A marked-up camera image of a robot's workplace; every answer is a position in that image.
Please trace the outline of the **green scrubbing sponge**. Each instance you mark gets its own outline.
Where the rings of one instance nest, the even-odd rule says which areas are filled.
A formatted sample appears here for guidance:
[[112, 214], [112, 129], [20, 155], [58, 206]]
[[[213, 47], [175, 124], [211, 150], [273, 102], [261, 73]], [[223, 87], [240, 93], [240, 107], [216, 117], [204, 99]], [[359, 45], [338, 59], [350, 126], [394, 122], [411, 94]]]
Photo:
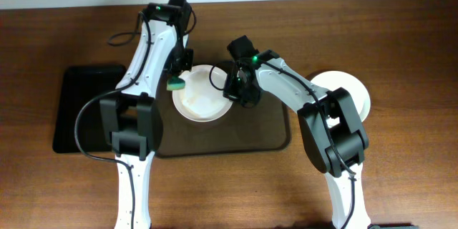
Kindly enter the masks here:
[[181, 90], [185, 88], [185, 80], [181, 79], [177, 76], [172, 76], [167, 80], [166, 90], [167, 91], [175, 91]]

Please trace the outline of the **white plate top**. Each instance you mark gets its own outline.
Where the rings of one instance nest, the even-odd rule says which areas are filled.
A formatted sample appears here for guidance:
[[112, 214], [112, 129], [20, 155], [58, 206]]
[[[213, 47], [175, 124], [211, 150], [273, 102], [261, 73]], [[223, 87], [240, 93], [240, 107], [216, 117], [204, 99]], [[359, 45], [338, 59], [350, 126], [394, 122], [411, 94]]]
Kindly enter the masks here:
[[175, 109], [188, 120], [211, 122], [221, 118], [232, 107], [232, 102], [218, 88], [225, 84], [227, 74], [221, 68], [200, 64], [184, 71], [179, 78], [185, 81], [183, 89], [172, 91]]

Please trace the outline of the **white plate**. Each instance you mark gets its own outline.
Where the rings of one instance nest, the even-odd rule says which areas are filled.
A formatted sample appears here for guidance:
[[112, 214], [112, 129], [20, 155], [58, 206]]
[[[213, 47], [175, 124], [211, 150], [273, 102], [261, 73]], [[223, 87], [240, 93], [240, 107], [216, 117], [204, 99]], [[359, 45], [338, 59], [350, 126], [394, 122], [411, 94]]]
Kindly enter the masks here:
[[311, 82], [332, 91], [343, 87], [351, 95], [361, 121], [363, 122], [369, 116], [371, 109], [369, 91], [355, 76], [340, 71], [327, 71], [316, 75]]
[[225, 84], [227, 74], [221, 68], [200, 64], [184, 71], [179, 78], [185, 81], [183, 89], [172, 91], [175, 109], [188, 120], [211, 122], [221, 118], [232, 107], [232, 102], [218, 88]]

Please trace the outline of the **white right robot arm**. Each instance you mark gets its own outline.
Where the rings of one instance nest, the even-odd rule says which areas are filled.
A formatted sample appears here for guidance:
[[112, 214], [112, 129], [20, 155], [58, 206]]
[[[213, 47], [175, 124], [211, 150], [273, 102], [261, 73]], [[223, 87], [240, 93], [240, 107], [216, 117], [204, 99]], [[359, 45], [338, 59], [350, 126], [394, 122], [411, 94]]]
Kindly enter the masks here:
[[268, 92], [293, 110], [307, 157], [325, 176], [333, 227], [369, 228], [361, 182], [369, 139], [350, 93], [342, 87], [331, 91], [311, 83], [271, 50], [232, 58], [224, 97], [255, 105]]

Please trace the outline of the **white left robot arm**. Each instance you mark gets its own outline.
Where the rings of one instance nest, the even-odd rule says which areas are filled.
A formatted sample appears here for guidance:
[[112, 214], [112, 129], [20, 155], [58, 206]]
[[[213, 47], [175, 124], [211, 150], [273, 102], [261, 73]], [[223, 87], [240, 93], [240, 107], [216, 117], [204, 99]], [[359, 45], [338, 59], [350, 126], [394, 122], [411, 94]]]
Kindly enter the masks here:
[[157, 89], [165, 74], [189, 70], [193, 51], [186, 47], [196, 17], [189, 4], [149, 4], [139, 13], [139, 42], [125, 76], [113, 94], [99, 101], [107, 143], [115, 154], [119, 178], [116, 228], [150, 228], [149, 184], [163, 123]]

